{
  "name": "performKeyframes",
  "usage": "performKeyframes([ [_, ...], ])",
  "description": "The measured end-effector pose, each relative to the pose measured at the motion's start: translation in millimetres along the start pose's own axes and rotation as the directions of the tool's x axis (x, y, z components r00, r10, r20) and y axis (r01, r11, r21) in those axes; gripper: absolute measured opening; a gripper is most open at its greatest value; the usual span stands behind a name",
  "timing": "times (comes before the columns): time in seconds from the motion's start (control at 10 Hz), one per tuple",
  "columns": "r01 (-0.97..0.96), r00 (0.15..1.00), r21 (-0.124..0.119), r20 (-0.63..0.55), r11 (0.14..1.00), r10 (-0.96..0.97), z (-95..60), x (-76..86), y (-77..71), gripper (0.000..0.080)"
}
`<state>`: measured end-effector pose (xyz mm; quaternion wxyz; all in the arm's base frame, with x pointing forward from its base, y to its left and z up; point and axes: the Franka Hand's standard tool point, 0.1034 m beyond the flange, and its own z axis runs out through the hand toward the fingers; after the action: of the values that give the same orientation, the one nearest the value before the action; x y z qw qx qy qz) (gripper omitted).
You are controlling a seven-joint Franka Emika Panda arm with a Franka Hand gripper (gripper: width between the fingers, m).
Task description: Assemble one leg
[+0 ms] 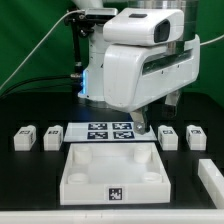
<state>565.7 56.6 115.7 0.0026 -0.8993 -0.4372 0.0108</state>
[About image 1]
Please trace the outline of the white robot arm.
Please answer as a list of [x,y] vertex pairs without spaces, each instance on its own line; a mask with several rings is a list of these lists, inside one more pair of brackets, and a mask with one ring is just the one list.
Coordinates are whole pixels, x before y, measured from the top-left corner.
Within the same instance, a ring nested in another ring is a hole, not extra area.
[[126,112],[134,130],[150,130],[149,104],[165,99],[173,117],[180,89],[197,79],[200,39],[199,0],[72,0],[73,36],[89,39],[89,64],[79,97]]

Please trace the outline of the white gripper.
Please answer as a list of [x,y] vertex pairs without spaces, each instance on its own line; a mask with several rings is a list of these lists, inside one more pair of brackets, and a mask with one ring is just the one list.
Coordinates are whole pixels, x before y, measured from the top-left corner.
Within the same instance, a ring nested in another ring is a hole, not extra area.
[[166,50],[165,45],[138,47],[112,44],[105,53],[104,99],[113,109],[131,112],[134,131],[140,135],[149,131],[147,110],[141,107],[168,94],[162,114],[165,118],[175,117],[181,97],[178,89],[198,77],[198,36],[187,41],[179,55],[166,55]]

